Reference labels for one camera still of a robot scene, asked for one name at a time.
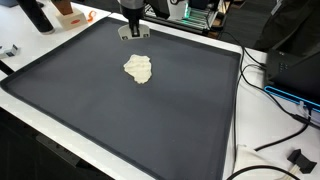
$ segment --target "table surface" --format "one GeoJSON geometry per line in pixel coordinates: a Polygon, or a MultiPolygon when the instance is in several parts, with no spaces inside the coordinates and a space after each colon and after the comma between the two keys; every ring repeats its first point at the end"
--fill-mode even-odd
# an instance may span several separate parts
{"type": "MultiPolygon", "coordinates": [[[[88,26],[84,25],[70,31],[64,31],[54,17],[54,14],[56,13],[54,6],[48,1],[43,0],[43,2],[46,5],[43,10],[53,26],[56,28],[56,32],[54,34],[47,36],[41,35],[36,30],[19,7],[6,8],[0,6],[0,18],[6,19],[6,22],[8,22],[6,26],[2,25],[0,28],[1,45],[11,46],[12,44],[16,44],[20,48],[17,56],[3,60],[3,62],[13,70],[18,70],[27,65],[90,26],[89,24],[88,26]]],[[[111,14],[106,11],[78,4],[73,4],[73,6],[80,9],[85,13],[85,15],[87,15],[91,10],[95,10],[97,12],[97,16],[95,17],[94,22],[111,14]]],[[[111,14],[110,17],[125,20],[123,16],[119,14],[111,14]]],[[[149,22],[142,21],[142,23],[157,31],[241,53],[241,48],[233,44],[224,43],[149,22]]],[[[260,62],[265,61],[265,53],[250,49],[248,49],[248,51],[260,62]]],[[[244,65],[252,63],[253,62],[247,56],[244,57],[244,65]]],[[[250,69],[245,74],[250,82],[256,85],[262,85],[263,74],[261,72],[250,69]]],[[[0,80],[5,77],[6,75],[0,72],[0,80]]],[[[78,133],[68,129],[38,110],[15,99],[5,93],[2,89],[0,89],[0,99],[0,106],[3,109],[66,147],[74,154],[91,163],[93,166],[97,167],[109,176],[115,179],[152,179],[149,175],[143,173],[139,169],[133,167],[117,156],[114,156],[110,152],[94,144],[78,133]]],[[[299,113],[295,104],[282,99],[279,99],[279,101],[290,112],[299,113]]],[[[318,118],[319,114],[314,114],[313,116],[320,119],[318,118]]],[[[243,81],[240,83],[237,97],[236,122],[238,144],[255,148],[291,135],[301,127],[301,123],[284,114],[263,93],[249,87],[243,81]]],[[[233,171],[234,159],[232,142],[232,132],[230,132],[224,179],[226,179],[226,177],[233,171]]],[[[291,163],[286,160],[286,157],[292,152],[292,150],[300,148],[302,149],[303,154],[310,160],[320,162],[320,131],[314,128],[308,128],[300,136],[280,145],[262,150],[259,152],[259,155],[263,156],[266,160],[280,168],[289,169],[291,167],[291,163]]],[[[320,167],[316,166],[312,174],[298,176],[301,179],[318,179],[318,177],[320,177],[320,167]]]]}

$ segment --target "black tray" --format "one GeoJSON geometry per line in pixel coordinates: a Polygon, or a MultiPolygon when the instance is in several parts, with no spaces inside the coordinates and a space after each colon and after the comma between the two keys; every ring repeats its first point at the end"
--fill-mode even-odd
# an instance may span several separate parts
{"type": "Polygon", "coordinates": [[[157,179],[221,179],[240,54],[154,30],[121,41],[124,24],[100,20],[1,87],[157,179]],[[151,58],[144,85],[132,54],[151,58]]]}

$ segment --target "gray mat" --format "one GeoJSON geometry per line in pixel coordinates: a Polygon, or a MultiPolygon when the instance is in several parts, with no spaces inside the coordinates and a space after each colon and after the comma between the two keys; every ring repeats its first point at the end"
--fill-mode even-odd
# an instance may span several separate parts
{"type": "Polygon", "coordinates": [[[121,41],[123,24],[101,20],[1,87],[157,179],[221,179],[240,55],[153,30],[121,41]],[[132,54],[151,58],[144,85],[123,71],[132,54]]]}

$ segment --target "white table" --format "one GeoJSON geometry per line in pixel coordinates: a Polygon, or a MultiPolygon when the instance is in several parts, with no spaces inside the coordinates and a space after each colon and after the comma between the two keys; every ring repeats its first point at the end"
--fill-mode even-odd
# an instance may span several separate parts
{"type": "MultiPolygon", "coordinates": [[[[19,7],[14,7],[12,9],[0,7],[0,19],[5,18],[8,22],[5,27],[2,26],[0,29],[1,43],[5,43],[4,45],[14,43],[21,48],[21,51],[17,56],[4,59],[4,63],[13,70],[20,69],[87,28],[87,26],[82,26],[71,31],[63,31],[54,17],[54,7],[48,3],[48,1],[43,2],[46,5],[44,11],[53,26],[56,28],[56,32],[48,36],[41,35],[19,7]]],[[[73,4],[73,6],[79,8],[86,15],[94,9],[76,4],[73,4]]],[[[98,9],[94,10],[97,12],[97,16],[94,19],[95,22],[110,15],[110,13],[106,11],[98,9]]],[[[110,17],[125,20],[123,16],[119,14],[112,14],[110,17]]],[[[141,23],[147,24],[150,28],[161,32],[174,34],[179,37],[202,42],[222,49],[239,53],[241,52],[241,48],[236,45],[153,23],[144,21],[141,23]]],[[[264,62],[266,59],[266,54],[264,53],[254,50],[249,50],[249,53],[261,62],[264,62]]],[[[244,65],[248,63],[253,62],[245,56],[244,65]]],[[[248,70],[246,76],[252,83],[261,85],[262,74],[258,71],[248,70]]],[[[0,72],[0,80],[5,77],[6,75],[0,72]]],[[[243,82],[240,83],[237,98],[237,139],[239,144],[245,144],[249,147],[255,148],[262,144],[290,135],[302,127],[301,123],[292,120],[284,114],[265,95],[247,86],[243,82]]],[[[296,105],[284,100],[280,100],[280,102],[291,112],[297,113],[296,105]]],[[[114,156],[78,133],[75,133],[38,110],[35,110],[29,105],[15,99],[11,95],[5,93],[2,89],[0,89],[0,107],[115,179],[153,179],[149,175],[143,173],[117,156],[114,156]]],[[[231,137],[232,133],[230,133],[228,142],[224,179],[229,176],[233,170],[234,159],[231,137]]],[[[286,157],[293,149],[299,148],[303,150],[303,154],[308,158],[313,161],[320,162],[320,131],[317,131],[314,128],[308,128],[302,135],[283,144],[263,150],[261,151],[261,154],[267,160],[274,162],[277,166],[289,169],[291,164],[286,160],[286,157]]],[[[299,175],[299,177],[301,177],[301,179],[304,178],[310,180],[319,179],[320,167],[316,166],[311,175],[299,175]]]]}

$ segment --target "orange object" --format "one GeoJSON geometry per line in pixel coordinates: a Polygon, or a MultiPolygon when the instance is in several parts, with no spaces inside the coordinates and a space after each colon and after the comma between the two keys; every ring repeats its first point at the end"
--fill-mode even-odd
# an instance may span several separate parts
{"type": "Polygon", "coordinates": [[[89,13],[89,19],[87,20],[88,22],[92,22],[93,21],[93,18],[96,16],[96,12],[95,11],[91,11],[90,13],[89,13]]]}

